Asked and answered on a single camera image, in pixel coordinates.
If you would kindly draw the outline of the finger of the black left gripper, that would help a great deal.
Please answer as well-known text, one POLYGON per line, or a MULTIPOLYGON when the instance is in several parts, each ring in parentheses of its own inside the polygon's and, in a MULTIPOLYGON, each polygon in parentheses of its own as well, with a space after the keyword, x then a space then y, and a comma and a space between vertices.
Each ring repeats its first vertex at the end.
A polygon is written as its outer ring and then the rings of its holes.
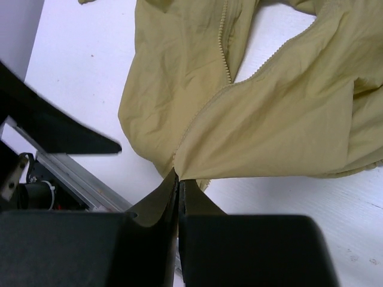
POLYGON ((118 154, 121 145, 72 119, 1 63, 1 121, 12 118, 50 154, 118 154))

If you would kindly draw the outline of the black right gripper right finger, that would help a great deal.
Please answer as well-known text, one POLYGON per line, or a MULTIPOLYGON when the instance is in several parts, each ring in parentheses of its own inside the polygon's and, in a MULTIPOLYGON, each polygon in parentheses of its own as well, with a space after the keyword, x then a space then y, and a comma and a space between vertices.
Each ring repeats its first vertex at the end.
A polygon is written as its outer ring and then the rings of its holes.
POLYGON ((186 286, 338 286, 324 236, 305 215, 227 215, 180 182, 179 253, 186 286))

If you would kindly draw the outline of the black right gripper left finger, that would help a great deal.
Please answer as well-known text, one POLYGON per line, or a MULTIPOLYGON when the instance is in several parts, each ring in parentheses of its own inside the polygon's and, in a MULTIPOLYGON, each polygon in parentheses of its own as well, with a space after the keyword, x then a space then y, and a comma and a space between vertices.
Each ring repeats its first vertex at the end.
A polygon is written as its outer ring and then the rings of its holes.
POLYGON ((125 212, 1 213, 2 286, 172 286, 178 177, 125 212))

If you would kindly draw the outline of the olive green jacket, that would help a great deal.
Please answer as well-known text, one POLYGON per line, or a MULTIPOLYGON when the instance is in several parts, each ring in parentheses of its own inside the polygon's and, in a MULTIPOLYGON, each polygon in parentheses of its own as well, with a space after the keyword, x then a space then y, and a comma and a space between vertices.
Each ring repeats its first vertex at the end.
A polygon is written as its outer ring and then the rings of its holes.
POLYGON ((347 176, 382 164, 382 2, 291 1, 314 22, 234 81, 257 1, 138 1, 118 119, 195 179, 347 176))

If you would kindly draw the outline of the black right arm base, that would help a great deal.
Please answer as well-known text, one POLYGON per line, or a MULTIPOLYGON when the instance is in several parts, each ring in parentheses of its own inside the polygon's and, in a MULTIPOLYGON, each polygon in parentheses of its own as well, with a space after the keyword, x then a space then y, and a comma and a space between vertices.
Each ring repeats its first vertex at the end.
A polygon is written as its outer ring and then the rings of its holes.
POLYGON ((1 211, 86 210, 88 206, 33 154, 16 154, 1 142, 1 211))

